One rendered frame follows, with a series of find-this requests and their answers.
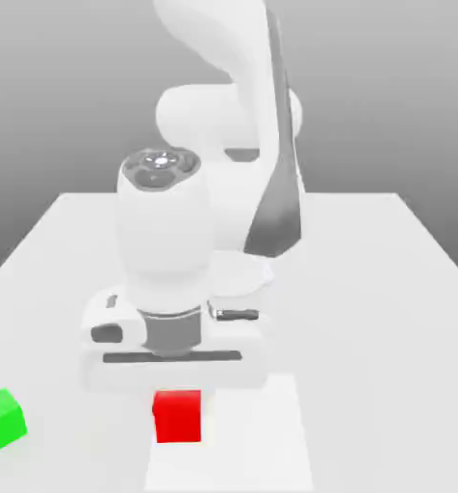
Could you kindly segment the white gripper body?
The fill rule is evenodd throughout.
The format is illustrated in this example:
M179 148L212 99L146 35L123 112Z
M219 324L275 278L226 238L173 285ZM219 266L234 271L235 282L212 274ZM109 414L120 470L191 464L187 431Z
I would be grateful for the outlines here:
M81 344L81 379L94 392L257 388L267 378L259 341L203 340L194 347L155 351L121 344Z

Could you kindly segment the small red cube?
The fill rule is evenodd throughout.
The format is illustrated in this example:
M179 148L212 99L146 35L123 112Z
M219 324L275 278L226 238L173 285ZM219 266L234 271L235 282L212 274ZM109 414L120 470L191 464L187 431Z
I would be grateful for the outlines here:
M201 392L169 390L155 393L152 403L158 443L201 441Z

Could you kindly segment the small green cube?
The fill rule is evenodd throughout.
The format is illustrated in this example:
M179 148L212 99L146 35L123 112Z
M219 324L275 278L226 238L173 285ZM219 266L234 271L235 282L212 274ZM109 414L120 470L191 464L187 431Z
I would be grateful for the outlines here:
M13 394L0 389L0 450L27 434L22 408Z

